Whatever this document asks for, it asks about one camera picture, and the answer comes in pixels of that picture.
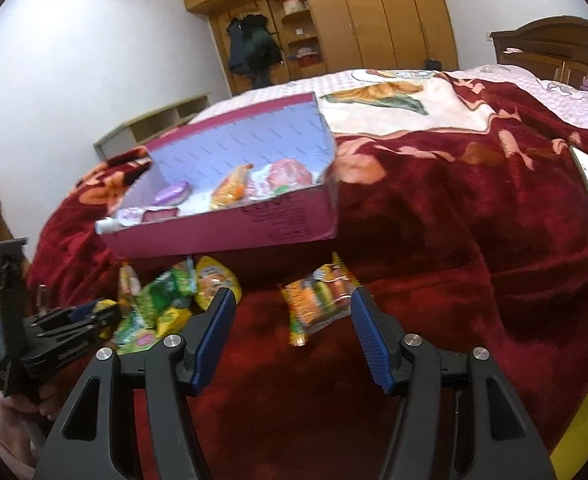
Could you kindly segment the left hand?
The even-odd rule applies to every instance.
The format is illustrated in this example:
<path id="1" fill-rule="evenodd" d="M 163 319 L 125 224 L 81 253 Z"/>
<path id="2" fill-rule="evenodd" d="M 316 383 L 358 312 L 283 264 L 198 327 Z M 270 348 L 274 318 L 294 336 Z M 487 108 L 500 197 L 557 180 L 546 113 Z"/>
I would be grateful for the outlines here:
<path id="1" fill-rule="evenodd" d="M 26 429 L 29 415 L 55 419 L 62 406 L 59 388 L 47 384 L 40 388 L 35 404 L 26 396 L 4 396 L 0 391 L 0 460 L 17 479 L 34 478 L 37 445 Z"/>

